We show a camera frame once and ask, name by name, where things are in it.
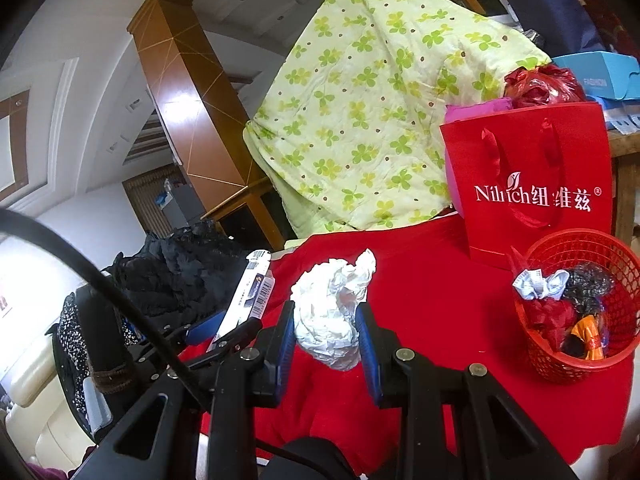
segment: mesh basket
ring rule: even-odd
[[[514,293],[516,312],[527,335],[529,358],[540,375],[555,383],[575,383],[619,363],[636,349],[640,342],[640,262],[629,247],[600,231],[567,229],[533,244],[525,258],[530,269],[542,269],[544,276],[581,262],[593,262],[607,269],[616,282],[602,298],[609,321],[609,349],[607,357],[599,361],[554,352],[537,330],[528,328],[524,300]]]

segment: crumpled tissue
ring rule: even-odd
[[[546,278],[542,276],[541,269],[525,269],[514,280],[513,286],[523,300],[559,300],[568,279],[569,273],[564,269],[556,270]]]
[[[355,311],[367,299],[376,271],[370,250],[356,259],[330,258],[305,272],[291,287],[296,340],[302,349],[334,370],[351,370],[360,361]]]

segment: black cable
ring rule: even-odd
[[[140,333],[158,350],[187,391],[196,399],[204,412],[211,412],[211,398],[204,392],[193,373],[178,359],[171,346],[155,329],[148,319],[131,303],[123,292],[102,275],[82,253],[38,221],[20,213],[0,208],[0,233],[6,233],[27,241],[47,253],[52,254],[70,269],[84,279],[90,286],[100,292],[111,304],[117,308]],[[321,465],[285,449],[272,446],[256,439],[256,446],[276,456],[305,465],[320,473],[327,480],[335,480],[332,474]]]
[[[299,464],[306,465],[308,468],[311,468],[317,473],[320,473],[327,480],[335,480],[334,476],[331,474],[329,470],[325,469],[320,464],[317,464],[309,460],[308,458],[303,457],[302,455],[298,455],[297,453],[292,453],[290,451],[287,451],[286,449],[282,449],[281,447],[272,446],[271,444],[267,444],[265,441],[260,440],[259,438],[255,439],[255,447],[258,447],[261,450],[266,451],[267,453],[271,453],[281,458],[285,458],[286,460],[291,460],[292,462],[297,462]]]

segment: navy blue bag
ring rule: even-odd
[[[508,0],[524,30],[545,38],[550,57],[606,50],[595,25],[578,0]]]

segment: beige leather sofa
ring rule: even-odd
[[[94,443],[76,422],[56,374],[52,338],[42,336],[12,369],[9,396],[15,406],[6,430],[22,457],[42,467],[78,467]]]

